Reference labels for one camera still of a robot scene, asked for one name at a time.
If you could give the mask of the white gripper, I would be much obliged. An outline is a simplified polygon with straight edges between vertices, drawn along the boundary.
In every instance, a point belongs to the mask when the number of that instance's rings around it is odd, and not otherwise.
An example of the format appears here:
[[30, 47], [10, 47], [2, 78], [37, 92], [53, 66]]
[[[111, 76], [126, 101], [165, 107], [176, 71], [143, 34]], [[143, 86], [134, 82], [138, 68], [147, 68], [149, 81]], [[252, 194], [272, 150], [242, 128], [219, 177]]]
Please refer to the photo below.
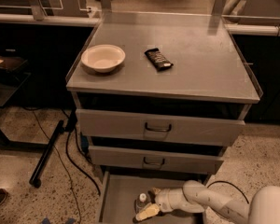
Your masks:
[[135, 216], [137, 221], [143, 221], [156, 216], [160, 210], [169, 213], [174, 210], [181, 210], [185, 197], [182, 189], [159, 189], [152, 188], [151, 192], [156, 195], [155, 203], [148, 203]]

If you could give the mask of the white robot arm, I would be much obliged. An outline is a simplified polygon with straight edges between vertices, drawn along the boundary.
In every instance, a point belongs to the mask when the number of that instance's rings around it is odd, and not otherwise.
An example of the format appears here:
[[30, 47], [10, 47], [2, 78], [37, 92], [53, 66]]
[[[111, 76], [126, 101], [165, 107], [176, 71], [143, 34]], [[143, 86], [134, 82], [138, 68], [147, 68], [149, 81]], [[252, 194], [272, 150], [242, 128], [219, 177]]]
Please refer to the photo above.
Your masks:
[[154, 202], [136, 214], [137, 221], [154, 217], [159, 212], [182, 210], [194, 214], [210, 207], [234, 224], [280, 224], [280, 187], [277, 186], [261, 188], [251, 203], [215, 192], [195, 180], [186, 181], [178, 189], [154, 189], [154, 194]]

